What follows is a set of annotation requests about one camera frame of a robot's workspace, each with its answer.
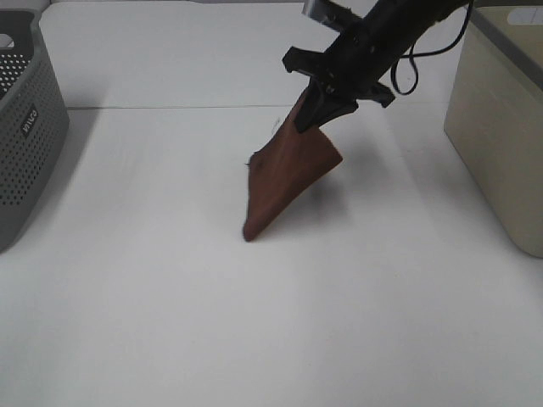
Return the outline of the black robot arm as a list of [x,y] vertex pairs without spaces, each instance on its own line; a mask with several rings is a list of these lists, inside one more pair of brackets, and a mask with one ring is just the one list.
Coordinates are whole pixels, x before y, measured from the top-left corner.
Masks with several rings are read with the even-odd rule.
[[287,72],[310,82],[294,124],[298,132],[351,114],[361,100],[388,107],[395,94],[380,83],[416,41],[445,20],[463,1],[380,0],[363,17],[333,1],[307,1],[305,16],[338,32],[323,52],[291,47],[283,56]]

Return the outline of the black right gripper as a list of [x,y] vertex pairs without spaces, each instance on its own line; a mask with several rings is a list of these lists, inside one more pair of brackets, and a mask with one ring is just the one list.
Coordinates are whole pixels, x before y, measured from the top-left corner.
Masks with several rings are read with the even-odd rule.
[[344,31],[323,52],[291,47],[283,65],[313,79],[294,118],[298,133],[354,113],[356,100],[373,100],[385,108],[395,100],[379,82],[391,65],[390,56],[366,30]]

